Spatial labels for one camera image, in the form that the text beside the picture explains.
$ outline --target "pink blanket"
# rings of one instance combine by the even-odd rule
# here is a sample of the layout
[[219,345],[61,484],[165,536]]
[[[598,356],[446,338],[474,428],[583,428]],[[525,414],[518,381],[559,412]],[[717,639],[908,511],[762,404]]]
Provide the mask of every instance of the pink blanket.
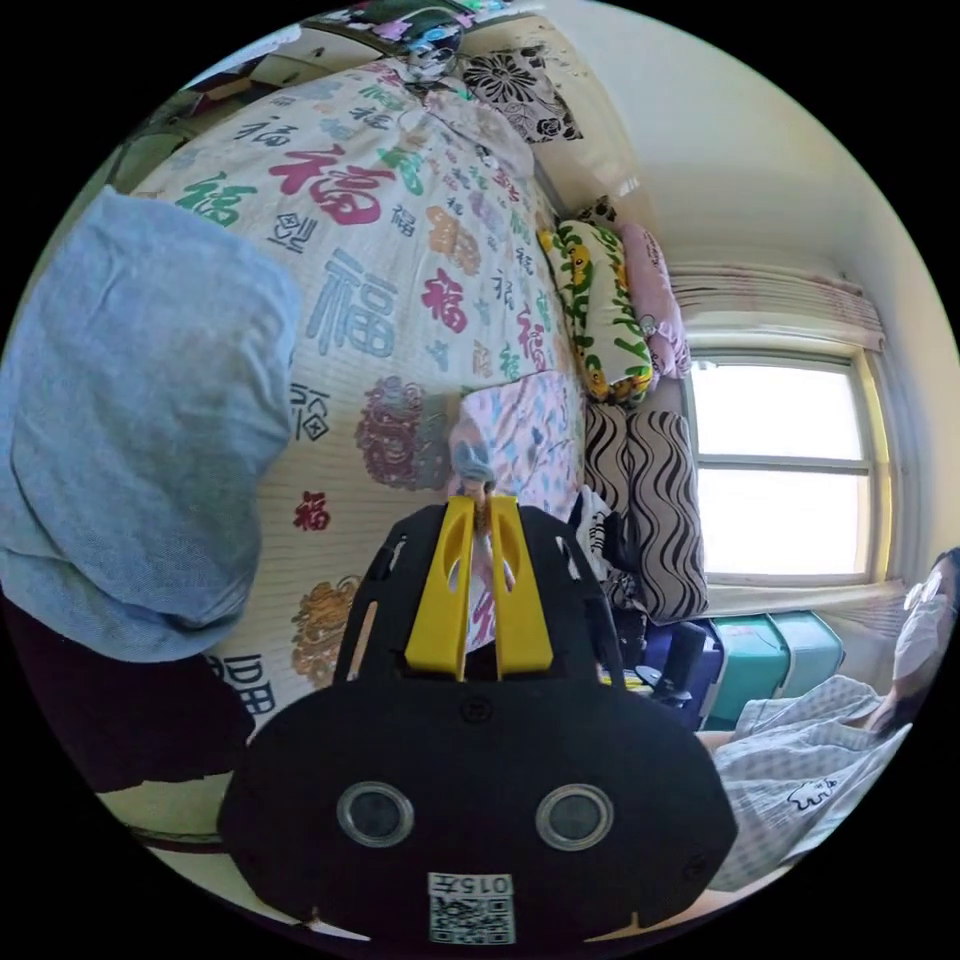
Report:
[[[583,476],[583,396],[575,377],[535,373],[469,394],[450,433],[451,454],[461,442],[486,448],[496,493],[562,520],[570,516]],[[454,475],[447,492],[460,491]],[[479,576],[471,581],[470,606],[467,649],[475,650],[494,636],[493,598]]]

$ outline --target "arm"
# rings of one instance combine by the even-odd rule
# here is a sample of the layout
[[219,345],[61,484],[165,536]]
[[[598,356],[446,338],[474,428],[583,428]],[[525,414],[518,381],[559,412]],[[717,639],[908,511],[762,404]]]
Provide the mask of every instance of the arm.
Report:
[[697,739],[713,753],[719,747],[725,747],[733,739],[733,734],[733,730],[707,731],[706,733],[698,733]]
[[734,903],[737,903],[737,901],[749,897],[758,890],[762,890],[767,885],[773,883],[774,880],[782,877],[792,865],[793,864],[788,864],[785,867],[780,867],[772,873],[768,873],[765,877],[754,880],[753,883],[733,893],[725,893],[722,890],[705,890],[683,913],[678,913],[675,917],[670,917],[668,920],[654,924],[652,927],[641,927],[637,922],[637,915],[634,914],[629,925],[623,929],[614,930],[613,933],[608,933],[602,937],[594,937],[593,940],[587,942],[593,943],[599,940],[619,940],[623,937],[635,937],[639,934],[653,933],[656,930],[665,930],[667,927],[675,927],[681,923],[687,923],[690,920],[699,920],[702,917],[707,917],[717,910],[732,906]]

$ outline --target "qr code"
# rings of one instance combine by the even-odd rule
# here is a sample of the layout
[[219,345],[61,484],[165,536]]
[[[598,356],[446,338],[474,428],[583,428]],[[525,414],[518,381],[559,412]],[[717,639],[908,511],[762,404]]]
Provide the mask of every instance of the qr code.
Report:
[[431,873],[428,887],[433,943],[516,943],[509,875]]

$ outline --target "window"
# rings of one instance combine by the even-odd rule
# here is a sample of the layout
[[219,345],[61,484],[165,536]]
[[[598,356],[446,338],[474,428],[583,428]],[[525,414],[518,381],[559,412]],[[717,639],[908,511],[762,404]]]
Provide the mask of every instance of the window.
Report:
[[701,354],[686,381],[707,574],[715,583],[860,583],[874,468],[847,360]]

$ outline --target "pink pillow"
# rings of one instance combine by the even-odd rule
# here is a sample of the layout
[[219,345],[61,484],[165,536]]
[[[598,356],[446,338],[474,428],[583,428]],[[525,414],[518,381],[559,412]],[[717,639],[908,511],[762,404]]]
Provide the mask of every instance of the pink pillow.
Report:
[[655,381],[682,380],[690,371],[690,348],[680,306],[656,238],[638,223],[617,224],[626,257],[627,286],[640,326],[647,333]]

